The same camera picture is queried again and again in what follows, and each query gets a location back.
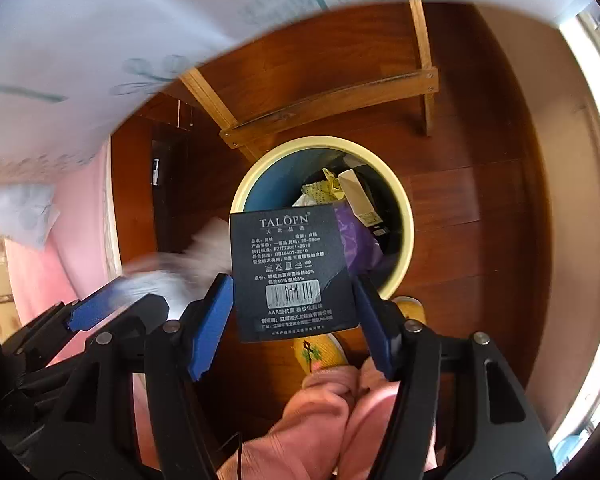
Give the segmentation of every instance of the clothing tag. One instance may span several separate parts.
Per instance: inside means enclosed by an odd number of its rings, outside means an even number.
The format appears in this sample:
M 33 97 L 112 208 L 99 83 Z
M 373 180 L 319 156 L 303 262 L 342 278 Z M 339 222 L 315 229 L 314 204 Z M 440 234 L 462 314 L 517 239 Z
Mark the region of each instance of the clothing tag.
M 241 341 L 358 325 L 333 206 L 236 213 L 230 228 Z

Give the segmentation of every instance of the pink clothing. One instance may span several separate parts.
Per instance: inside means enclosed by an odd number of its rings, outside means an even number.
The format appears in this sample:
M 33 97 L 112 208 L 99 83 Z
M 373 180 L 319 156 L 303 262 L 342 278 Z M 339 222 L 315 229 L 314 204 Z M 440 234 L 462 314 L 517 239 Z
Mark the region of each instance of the pink clothing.
M 47 239 L 45 248 L 41 251 L 11 240 L 5 240 L 4 247 L 9 262 L 11 291 L 23 325 L 59 301 L 69 304 L 78 299 L 73 285 L 64 272 L 52 238 Z M 82 352 L 86 337 L 85 332 L 78 333 L 51 361 L 51 364 Z
M 390 383 L 367 359 L 309 375 L 288 402 L 282 419 L 242 448 L 242 478 L 326 480 L 338 467 L 341 480 L 363 480 L 373 465 L 394 408 L 398 383 Z M 431 436 L 425 471 L 436 467 Z M 218 471 L 237 477 L 237 453 Z
M 82 300 L 110 281 L 105 249 L 108 151 L 105 143 L 89 164 L 56 183 L 54 205 L 60 216 L 49 239 Z

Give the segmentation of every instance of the purple plastic bag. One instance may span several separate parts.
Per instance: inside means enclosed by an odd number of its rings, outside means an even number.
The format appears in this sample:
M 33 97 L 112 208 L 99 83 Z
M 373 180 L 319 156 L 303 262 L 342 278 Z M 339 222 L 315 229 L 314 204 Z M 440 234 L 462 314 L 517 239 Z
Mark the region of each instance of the purple plastic bag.
M 340 239 L 344 247 L 347 269 L 352 276 L 369 272 L 382 259 L 378 241 L 353 214 L 349 202 L 332 202 L 340 228 Z

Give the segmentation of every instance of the barcode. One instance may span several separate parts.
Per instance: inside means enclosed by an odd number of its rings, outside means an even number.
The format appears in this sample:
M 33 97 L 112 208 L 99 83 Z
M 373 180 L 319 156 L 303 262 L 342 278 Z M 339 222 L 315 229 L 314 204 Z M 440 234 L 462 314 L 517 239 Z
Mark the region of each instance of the barcode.
M 318 280 L 267 285 L 265 292 L 269 308 L 320 303 L 320 282 Z

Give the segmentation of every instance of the yellow slipper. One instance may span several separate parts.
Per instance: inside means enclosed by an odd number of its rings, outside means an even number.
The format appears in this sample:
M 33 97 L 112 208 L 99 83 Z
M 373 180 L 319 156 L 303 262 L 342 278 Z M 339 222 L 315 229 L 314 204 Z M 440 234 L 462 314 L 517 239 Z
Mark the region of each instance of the yellow slipper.
M 404 316 L 404 319 L 415 319 L 421 322 L 423 325 L 427 324 L 427 317 L 424 314 L 424 307 L 415 298 L 410 296 L 398 296 L 397 298 L 393 298 L 391 301 L 398 306 L 400 312 Z
M 294 339 L 294 353 L 305 374 L 324 368 L 349 364 L 344 350 L 333 334 L 312 335 Z

